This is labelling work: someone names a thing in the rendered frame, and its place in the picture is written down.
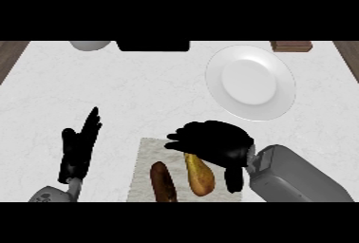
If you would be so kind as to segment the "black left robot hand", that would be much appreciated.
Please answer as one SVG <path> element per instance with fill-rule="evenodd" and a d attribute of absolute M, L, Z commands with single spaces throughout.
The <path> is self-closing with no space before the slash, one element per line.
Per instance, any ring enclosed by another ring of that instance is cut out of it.
<path fill-rule="evenodd" d="M 71 128 L 65 128 L 62 131 L 64 156 L 58 177 L 62 184 L 68 184 L 71 178 L 83 179 L 87 176 L 100 127 L 98 107 L 95 107 L 81 131 L 75 132 Z"/>

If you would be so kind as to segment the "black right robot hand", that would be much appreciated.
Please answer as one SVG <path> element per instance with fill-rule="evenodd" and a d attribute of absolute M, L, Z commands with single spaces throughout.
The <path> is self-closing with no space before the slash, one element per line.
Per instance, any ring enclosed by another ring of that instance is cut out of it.
<path fill-rule="evenodd" d="M 226 187 L 230 193 L 242 191 L 242 169 L 248 166 L 247 154 L 254 139 L 245 130 L 222 121 L 192 121 L 174 134 L 167 135 L 167 149 L 194 154 L 225 168 Z"/>

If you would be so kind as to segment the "dark brown sweet potato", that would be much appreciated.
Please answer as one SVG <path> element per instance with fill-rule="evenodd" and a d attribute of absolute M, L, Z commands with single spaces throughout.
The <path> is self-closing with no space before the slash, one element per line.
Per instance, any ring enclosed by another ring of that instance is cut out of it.
<path fill-rule="evenodd" d="M 165 164 L 158 161 L 151 168 L 152 190 L 157 202 L 176 202 L 177 191 Z"/>

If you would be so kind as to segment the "brown wooden block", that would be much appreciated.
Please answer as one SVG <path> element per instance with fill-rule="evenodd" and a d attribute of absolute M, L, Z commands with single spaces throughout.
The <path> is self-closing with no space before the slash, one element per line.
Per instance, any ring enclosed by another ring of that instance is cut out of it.
<path fill-rule="evenodd" d="M 310 41 L 272 41 L 270 45 L 275 52 L 309 52 L 313 48 Z"/>

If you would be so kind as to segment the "yellow-brown pear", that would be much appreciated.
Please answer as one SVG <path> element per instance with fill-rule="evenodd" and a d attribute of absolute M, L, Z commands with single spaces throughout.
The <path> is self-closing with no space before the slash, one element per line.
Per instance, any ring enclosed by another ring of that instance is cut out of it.
<path fill-rule="evenodd" d="M 205 196 L 214 190 L 214 174 L 194 154 L 185 153 L 183 156 L 191 190 L 197 196 Z"/>

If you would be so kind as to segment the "pale grey placemat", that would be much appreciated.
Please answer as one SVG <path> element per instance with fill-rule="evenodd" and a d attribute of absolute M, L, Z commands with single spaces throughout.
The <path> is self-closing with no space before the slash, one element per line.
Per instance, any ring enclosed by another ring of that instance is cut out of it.
<path fill-rule="evenodd" d="M 151 168 L 152 164 L 158 161 L 167 166 L 177 190 L 179 202 L 239 202 L 242 200 L 242 194 L 230 194 L 228 191 L 225 169 L 207 161 L 205 165 L 214 174 L 214 190 L 205 196 L 197 196 L 194 194 L 188 182 L 183 152 L 165 149 L 164 144 L 167 142 L 168 140 L 154 138 L 140 139 L 127 202 L 155 202 Z"/>

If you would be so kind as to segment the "black appliance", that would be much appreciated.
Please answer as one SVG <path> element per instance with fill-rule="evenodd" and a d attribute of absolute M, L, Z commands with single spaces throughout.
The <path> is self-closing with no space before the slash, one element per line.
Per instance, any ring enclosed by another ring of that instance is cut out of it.
<path fill-rule="evenodd" d="M 117 45 L 121 51 L 185 52 L 189 50 L 188 41 L 174 41 L 174 42 L 118 41 Z"/>

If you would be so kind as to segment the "grey round bowl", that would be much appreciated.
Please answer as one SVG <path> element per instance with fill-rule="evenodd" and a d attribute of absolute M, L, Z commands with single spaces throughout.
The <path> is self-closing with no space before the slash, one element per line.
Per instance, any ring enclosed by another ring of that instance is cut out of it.
<path fill-rule="evenodd" d="M 109 41 L 71 41 L 69 43 L 81 51 L 100 50 L 109 45 Z"/>

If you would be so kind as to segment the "white round plate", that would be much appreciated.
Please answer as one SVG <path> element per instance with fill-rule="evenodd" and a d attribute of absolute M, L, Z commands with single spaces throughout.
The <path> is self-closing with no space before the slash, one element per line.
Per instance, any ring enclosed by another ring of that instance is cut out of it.
<path fill-rule="evenodd" d="M 260 47 L 220 49 L 207 63 L 205 81 L 213 99 L 244 120 L 270 121 L 290 111 L 295 80 L 282 60 Z"/>

